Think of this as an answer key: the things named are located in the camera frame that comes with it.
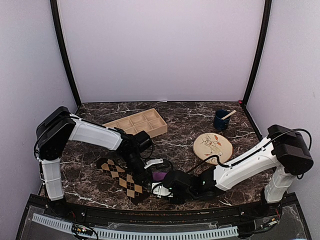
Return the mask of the maroon striped sock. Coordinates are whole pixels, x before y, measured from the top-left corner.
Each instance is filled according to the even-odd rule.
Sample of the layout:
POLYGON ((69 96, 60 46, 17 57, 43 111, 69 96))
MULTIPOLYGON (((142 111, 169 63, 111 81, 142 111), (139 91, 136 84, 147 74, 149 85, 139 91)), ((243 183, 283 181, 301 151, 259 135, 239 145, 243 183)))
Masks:
POLYGON ((153 181, 156 183, 162 182, 167 174, 168 174, 167 172, 153 172, 152 173, 153 181))

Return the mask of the brown argyle sock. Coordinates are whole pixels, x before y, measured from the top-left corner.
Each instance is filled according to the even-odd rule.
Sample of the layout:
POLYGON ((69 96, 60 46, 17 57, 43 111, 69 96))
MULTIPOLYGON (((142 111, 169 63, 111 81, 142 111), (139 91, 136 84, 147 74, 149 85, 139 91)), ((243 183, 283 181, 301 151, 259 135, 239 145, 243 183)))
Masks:
POLYGON ((117 181, 118 185, 134 205, 143 202, 150 196, 145 188, 134 182, 133 176, 127 170, 121 168, 113 160, 101 157, 96 161, 96 166, 99 170, 117 181))

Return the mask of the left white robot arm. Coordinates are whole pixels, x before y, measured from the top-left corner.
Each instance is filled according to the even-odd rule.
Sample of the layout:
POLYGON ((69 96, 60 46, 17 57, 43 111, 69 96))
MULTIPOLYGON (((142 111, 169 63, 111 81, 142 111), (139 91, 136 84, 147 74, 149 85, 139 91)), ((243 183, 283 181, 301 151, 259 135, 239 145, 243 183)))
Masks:
POLYGON ((141 131, 135 135, 120 128, 109 128, 92 123, 60 106, 36 128, 33 154, 41 167, 42 181, 51 203, 51 210, 60 218, 67 218, 70 206, 62 199, 60 161, 66 144, 82 142, 115 151, 133 173, 136 184, 145 186, 153 181, 152 172, 146 167, 141 153, 153 145, 151 137, 141 131))

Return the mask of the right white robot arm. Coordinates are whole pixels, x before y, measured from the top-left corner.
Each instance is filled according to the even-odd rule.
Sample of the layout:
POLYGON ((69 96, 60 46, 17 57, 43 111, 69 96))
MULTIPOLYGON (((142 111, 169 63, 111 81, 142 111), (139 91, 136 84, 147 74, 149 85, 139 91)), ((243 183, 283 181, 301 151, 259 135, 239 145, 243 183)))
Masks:
POLYGON ((159 187, 152 192, 158 196, 211 200, 244 180, 265 170, 275 168, 270 182, 262 191, 262 201, 255 205, 255 213, 266 217, 282 200, 294 179, 300 179, 314 165, 311 143, 306 143, 302 128, 289 129, 277 124, 268 128, 268 135, 255 147, 227 163, 219 162, 200 175, 181 170, 169 171, 159 187))

